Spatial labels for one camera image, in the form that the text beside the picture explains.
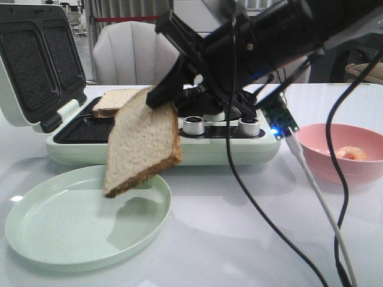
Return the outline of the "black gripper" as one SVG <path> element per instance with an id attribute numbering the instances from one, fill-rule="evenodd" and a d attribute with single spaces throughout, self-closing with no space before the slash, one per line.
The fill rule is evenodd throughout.
<path id="1" fill-rule="evenodd" d="M 211 40 L 212 44 L 228 52 L 232 64 L 236 65 L 235 14 L 221 13 L 218 17 L 222 19 L 222 25 L 205 38 L 184 23 L 172 10 L 166 12 L 157 21 L 156 33 L 162 34 L 180 52 L 180 55 L 164 79 L 147 94 L 147 106 L 156 109 L 173 101 L 176 96 L 182 95 L 185 84 L 193 85 L 195 76 L 201 75 L 204 91 L 209 90 L 213 98 L 225 103 L 229 110 L 228 114 L 234 107 L 236 112 L 242 112 L 243 119 L 257 117 L 255 107 L 257 96 L 243 88 L 235 87 L 235 68 L 229 71 L 229 78 L 225 80 L 224 77 L 218 76 L 218 71 L 208 63 L 208 41 Z M 219 83 L 219 80 L 229 85 L 229 91 L 223 91 L 223 83 Z"/>

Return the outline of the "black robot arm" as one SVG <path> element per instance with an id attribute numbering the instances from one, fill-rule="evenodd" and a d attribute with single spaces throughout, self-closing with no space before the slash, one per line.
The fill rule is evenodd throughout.
<path id="1" fill-rule="evenodd" d="M 278 1 L 250 17 L 235 1 L 213 1 L 223 18 L 200 36 L 173 11 L 155 27 L 178 51 L 167 76 L 147 95 L 150 108 L 173 102 L 181 115 L 210 114 L 232 104 L 254 109 L 238 91 L 317 50 L 331 49 L 382 26 L 381 1 Z"/>

